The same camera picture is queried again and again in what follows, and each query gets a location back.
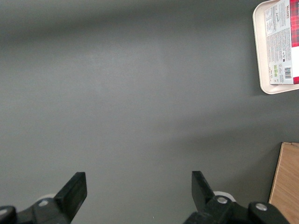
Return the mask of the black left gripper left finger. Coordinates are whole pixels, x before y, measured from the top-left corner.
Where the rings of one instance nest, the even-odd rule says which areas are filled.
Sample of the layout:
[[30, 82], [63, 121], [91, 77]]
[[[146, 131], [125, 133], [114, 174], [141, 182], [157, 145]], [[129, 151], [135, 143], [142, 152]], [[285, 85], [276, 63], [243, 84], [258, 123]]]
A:
[[74, 176], [55, 195], [45, 195], [31, 206], [17, 211], [12, 205], [0, 207], [2, 224], [70, 224], [87, 197], [85, 172]]

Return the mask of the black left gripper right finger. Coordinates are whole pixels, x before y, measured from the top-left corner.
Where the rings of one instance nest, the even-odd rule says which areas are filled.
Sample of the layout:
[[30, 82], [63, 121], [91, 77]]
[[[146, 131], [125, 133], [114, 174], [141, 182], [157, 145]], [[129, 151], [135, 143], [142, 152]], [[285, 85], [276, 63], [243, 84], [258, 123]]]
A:
[[251, 202], [242, 207], [228, 196], [216, 195], [202, 172], [192, 172], [192, 198], [197, 211], [185, 224], [285, 224], [286, 218], [269, 203]]

